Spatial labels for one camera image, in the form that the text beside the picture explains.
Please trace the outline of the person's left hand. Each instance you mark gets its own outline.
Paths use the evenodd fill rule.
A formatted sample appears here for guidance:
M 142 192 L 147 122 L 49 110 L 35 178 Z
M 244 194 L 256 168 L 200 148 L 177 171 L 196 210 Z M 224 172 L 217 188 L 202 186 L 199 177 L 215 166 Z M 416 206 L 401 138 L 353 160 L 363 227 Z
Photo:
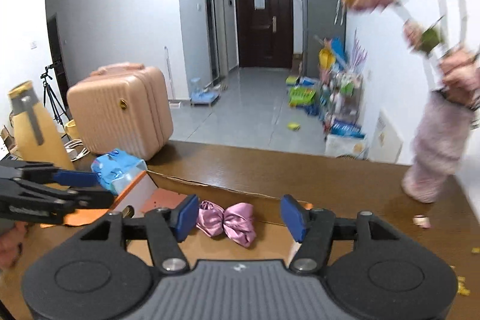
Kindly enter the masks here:
M 0 266 L 2 271 L 12 268 L 20 258 L 28 226 L 24 222 L 15 222 L 12 229 L 1 235 Z

